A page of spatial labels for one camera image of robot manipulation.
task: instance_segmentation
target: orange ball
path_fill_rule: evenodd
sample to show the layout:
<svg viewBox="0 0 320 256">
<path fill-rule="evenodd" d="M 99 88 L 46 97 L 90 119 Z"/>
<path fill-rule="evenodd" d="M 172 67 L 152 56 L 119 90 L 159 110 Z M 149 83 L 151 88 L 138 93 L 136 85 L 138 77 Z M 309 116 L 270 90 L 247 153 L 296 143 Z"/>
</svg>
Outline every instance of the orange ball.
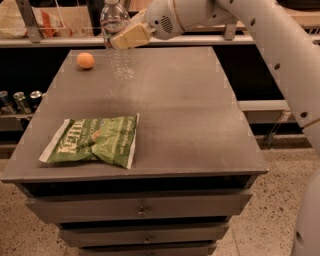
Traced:
<svg viewBox="0 0 320 256">
<path fill-rule="evenodd" d="M 80 53 L 77 57 L 77 63 L 81 68 L 90 69 L 94 65 L 94 58 L 88 52 Z"/>
</svg>

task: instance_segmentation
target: water bottle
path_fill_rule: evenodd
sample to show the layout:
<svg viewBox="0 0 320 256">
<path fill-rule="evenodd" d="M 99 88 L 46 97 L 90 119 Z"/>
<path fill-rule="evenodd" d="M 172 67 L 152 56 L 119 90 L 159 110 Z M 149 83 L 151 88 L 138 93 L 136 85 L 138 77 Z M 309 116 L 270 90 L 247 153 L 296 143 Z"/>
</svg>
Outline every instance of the water bottle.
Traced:
<svg viewBox="0 0 320 256">
<path fill-rule="evenodd" d="M 113 74 L 119 80 L 132 79 L 134 76 L 132 50 L 115 50 L 110 40 L 125 29 L 129 22 L 129 13 L 119 3 L 119 0 L 105 0 L 105 6 L 100 15 L 100 24 Z"/>
</svg>

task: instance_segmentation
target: chip bag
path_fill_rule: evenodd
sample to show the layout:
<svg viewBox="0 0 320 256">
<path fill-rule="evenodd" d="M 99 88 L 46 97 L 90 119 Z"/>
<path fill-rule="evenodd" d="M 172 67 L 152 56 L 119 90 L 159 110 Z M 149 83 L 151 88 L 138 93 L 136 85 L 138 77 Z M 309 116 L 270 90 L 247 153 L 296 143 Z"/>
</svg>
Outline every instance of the chip bag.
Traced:
<svg viewBox="0 0 320 256">
<path fill-rule="evenodd" d="M 130 169 L 138 120 L 139 115 L 67 119 L 39 160 L 45 163 L 102 160 Z"/>
</svg>

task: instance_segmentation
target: table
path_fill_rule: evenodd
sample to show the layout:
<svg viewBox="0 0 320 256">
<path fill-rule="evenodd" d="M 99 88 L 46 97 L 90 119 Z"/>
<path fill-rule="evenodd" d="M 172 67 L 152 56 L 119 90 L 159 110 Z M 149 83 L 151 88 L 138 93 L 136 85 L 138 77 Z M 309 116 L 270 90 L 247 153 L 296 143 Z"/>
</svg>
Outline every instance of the table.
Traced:
<svg viewBox="0 0 320 256">
<path fill-rule="evenodd" d="M 91 70 L 71 51 L 1 178 L 79 255 L 208 255 L 268 171 L 211 47 L 129 54 L 134 78 Z M 133 167 L 38 159 L 64 119 L 140 114 Z"/>
</svg>

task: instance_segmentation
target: speckled floor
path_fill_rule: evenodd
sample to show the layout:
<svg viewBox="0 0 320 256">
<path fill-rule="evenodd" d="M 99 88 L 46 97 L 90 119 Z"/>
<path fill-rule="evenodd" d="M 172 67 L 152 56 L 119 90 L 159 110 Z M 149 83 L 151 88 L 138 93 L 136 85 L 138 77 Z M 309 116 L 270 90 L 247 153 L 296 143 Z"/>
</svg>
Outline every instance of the speckled floor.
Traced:
<svg viewBox="0 0 320 256">
<path fill-rule="evenodd" d="M 252 199 L 240 216 L 231 219 L 214 256 L 290 255 L 303 191 L 320 167 L 320 158 L 303 139 L 293 141 L 275 142 L 274 149 L 262 150 L 270 172 L 256 180 Z M 0 175 L 6 163 L 0 160 Z M 0 183 L 1 256 L 77 255 L 77 249 L 67 247 L 57 232 L 26 208 L 17 188 Z"/>
</svg>

